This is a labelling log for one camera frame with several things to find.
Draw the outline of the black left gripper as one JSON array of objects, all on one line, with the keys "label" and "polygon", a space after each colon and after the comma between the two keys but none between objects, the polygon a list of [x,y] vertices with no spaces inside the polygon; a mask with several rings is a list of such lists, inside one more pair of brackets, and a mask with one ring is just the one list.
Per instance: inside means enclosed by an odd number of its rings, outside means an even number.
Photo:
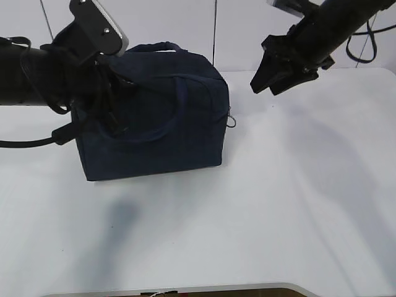
[{"label": "black left gripper", "polygon": [[66,106],[72,113],[69,124],[54,130],[52,139],[76,139],[97,124],[111,136],[127,131],[116,110],[119,82],[108,65],[108,56],[95,49],[77,24],[62,29],[52,43],[43,46],[62,62]]}]

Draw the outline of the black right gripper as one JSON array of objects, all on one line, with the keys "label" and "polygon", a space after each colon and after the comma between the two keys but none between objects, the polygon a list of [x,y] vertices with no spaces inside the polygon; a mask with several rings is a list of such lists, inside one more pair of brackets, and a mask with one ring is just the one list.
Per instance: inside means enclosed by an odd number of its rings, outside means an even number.
[{"label": "black right gripper", "polygon": [[294,25],[286,35],[269,35],[262,42],[264,55],[250,82],[254,93],[269,88],[279,95],[319,78],[318,69],[335,64],[335,30],[324,24]]}]

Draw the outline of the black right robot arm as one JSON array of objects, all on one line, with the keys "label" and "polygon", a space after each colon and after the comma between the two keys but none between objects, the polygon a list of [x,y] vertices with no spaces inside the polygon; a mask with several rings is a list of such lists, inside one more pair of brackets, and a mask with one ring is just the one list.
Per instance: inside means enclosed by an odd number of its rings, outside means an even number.
[{"label": "black right robot arm", "polygon": [[264,55],[251,80],[254,93],[269,89],[279,95],[318,79],[318,70],[331,68],[331,54],[377,12],[395,1],[298,1],[303,19],[286,35],[269,35],[261,44]]}]

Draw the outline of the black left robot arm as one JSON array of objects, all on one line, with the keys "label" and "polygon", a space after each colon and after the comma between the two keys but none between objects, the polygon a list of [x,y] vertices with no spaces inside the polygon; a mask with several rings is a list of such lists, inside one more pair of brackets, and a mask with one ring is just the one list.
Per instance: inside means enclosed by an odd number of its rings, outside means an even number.
[{"label": "black left robot arm", "polygon": [[26,37],[1,38],[2,105],[47,106],[61,115],[82,113],[48,138],[3,140],[1,147],[63,145],[91,126],[103,126],[115,135],[125,131],[116,109],[120,79],[108,63],[124,51],[123,44],[123,35],[115,26],[89,28],[77,22],[38,49]]}]

